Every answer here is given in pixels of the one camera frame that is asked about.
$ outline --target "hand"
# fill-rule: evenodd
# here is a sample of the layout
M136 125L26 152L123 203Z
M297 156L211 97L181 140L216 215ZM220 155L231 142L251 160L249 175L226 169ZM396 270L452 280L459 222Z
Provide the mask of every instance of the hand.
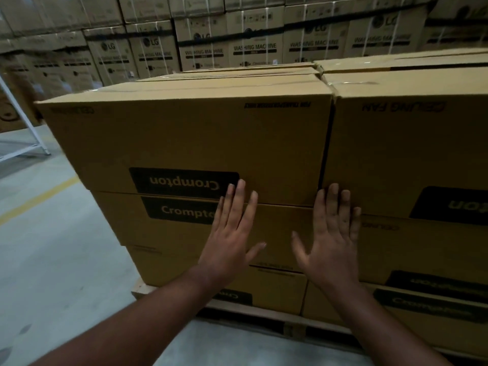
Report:
M305 252L298 234L292 233L292 249L298 266L326 295L357 287L357 241L361 208L351 215L351 192L343 190L338 208L339 185L331 184L325 200L320 190L313 207L313 246Z
M225 200L220 198L210 236L198 261L218 290L231 283L266 246L261 242L246 252L247 237L258 205L258 193L251 193L242 215L245 187L246 182L240 179L235 196L234 185L229 184Z

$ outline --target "yellow floor line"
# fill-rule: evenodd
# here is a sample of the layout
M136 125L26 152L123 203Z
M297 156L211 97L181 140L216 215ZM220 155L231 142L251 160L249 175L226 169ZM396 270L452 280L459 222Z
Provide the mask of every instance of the yellow floor line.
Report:
M20 216L22 213L27 212L29 209L34 208L36 205L41 204L42 202L45 202L48 200L50 197L55 196L56 194L60 193L61 191L69 188L71 185L76 184L79 182L80 179L75 176L70 179L67 179L65 182L62 182L61 184L54 186L52 189L47 190L46 192L33 197L31 200L28 200L27 202L23 203L22 205L18 206L17 208L14 208L7 213L4 213L3 215L0 216L0 226L2 226L4 223L10 221L12 218L15 218L17 216Z

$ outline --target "finger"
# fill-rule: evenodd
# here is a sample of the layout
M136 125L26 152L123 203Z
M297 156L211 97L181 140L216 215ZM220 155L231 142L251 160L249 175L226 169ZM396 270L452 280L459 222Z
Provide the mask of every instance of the finger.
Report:
M232 199L234 198L233 184L229 184L227 187L227 194L225 195L225 200L223 201L222 215L220 217L219 226L224 228L227 225L227 220L229 218L230 207L232 206Z
M293 231L291 233L291 250L295 255L298 266L302 270L305 270L305 267L307 266L307 262L308 262L308 254L305 251L305 247L303 246L302 240L300 239L300 236L298 236L298 233L296 231Z
M352 210L351 227L349 228L349 238L353 244L358 243L359 228L361 227L361 208L356 207Z
M251 231L257 206L258 206L258 193L253 191L251 193L251 197L249 198L249 203L247 203L246 211L244 212L241 223L239 224L238 227L239 232L246 234L246 236Z
M246 263L250 264L251 261L256 258L264 248L266 247L265 242L260 242L259 244L256 244L253 246L249 251L246 253Z
M339 232L346 239L349 236L349 217L351 216L351 191L341 192L339 204Z
M240 179L239 182L237 182L236 193L230 208L229 220L227 221L227 228L232 231L237 229L239 221L241 221L242 208L244 207L245 187L246 182L243 179Z
M339 194L339 184L331 184L327 191L326 198L326 221L327 230L331 234L339 232L337 223L337 197Z
M215 211L214 221L212 223L212 230L210 233L215 232L219 228L220 217L222 215L223 196L220 197L217 204L217 210Z
M327 232L326 222L326 192L319 190L313 205L313 233L321 235Z

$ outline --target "fingernail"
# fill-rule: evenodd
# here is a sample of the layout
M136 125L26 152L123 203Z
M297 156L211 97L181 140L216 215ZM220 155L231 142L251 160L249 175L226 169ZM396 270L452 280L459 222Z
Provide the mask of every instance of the fingernail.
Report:
M348 202L351 199L351 191L343 190L341 194L341 198L343 201Z
M330 190L332 191L333 194L338 194L338 192L339 192L339 184L332 184L330 186Z

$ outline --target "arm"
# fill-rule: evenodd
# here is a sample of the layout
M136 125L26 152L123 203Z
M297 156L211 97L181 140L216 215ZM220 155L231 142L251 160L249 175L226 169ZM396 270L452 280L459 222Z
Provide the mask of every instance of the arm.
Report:
M242 216L244 188L239 180L234 196L229 185L225 200L219 201L197 265L33 365L152 365L192 317L265 247L260 243L246 252L258 194L252 192Z
M451 365L400 324L359 283L356 256L361 209L354 208L350 218L350 191L341 192L340 203L338 194L338 184L329 187L327 199L324 190L317 194L310 254L293 232L292 248L299 266L326 295L376 365Z

